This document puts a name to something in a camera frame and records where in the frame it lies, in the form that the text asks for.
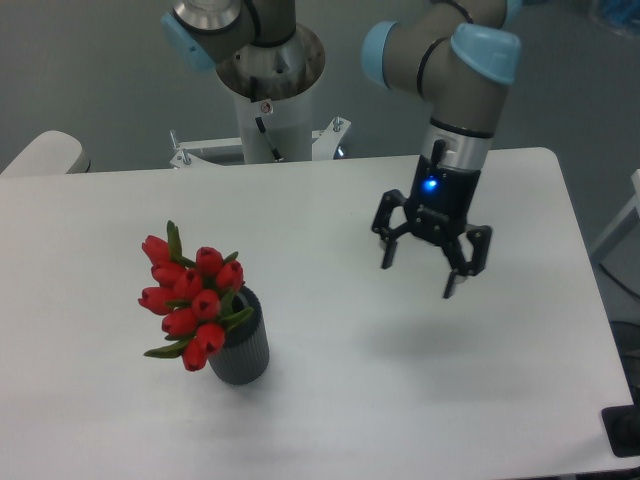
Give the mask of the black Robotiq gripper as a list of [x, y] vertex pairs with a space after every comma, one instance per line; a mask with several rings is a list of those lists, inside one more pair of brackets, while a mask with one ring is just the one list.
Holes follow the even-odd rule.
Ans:
[[[444, 299], [454, 295], [460, 282], [482, 273], [487, 263], [493, 228], [489, 225], [466, 227], [467, 214], [480, 174], [480, 170], [433, 166], [429, 159], [421, 156], [408, 199], [397, 189], [387, 191], [382, 194], [374, 216], [371, 231], [379, 235], [384, 250], [381, 268], [392, 266], [398, 238], [410, 230], [418, 238], [443, 246], [443, 253], [451, 268]], [[398, 207], [403, 207], [408, 222], [391, 227], [392, 214]], [[469, 260], [465, 258], [458, 238], [464, 229], [464, 236], [472, 247]]]

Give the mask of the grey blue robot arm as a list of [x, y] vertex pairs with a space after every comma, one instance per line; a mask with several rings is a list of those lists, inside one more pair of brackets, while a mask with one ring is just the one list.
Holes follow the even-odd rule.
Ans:
[[[517, 1], [435, 1], [415, 23], [381, 22], [361, 48], [366, 77], [433, 110], [408, 195], [386, 192], [372, 223], [393, 263], [411, 234], [438, 246], [451, 271], [445, 295], [486, 265], [492, 230], [467, 214], [520, 58], [506, 30]], [[190, 68], [214, 71], [233, 94], [247, 163], [307, 161], [309, 93], [325, 67], [319, 38], [292, 1], [176, 1], [161, 26]]]

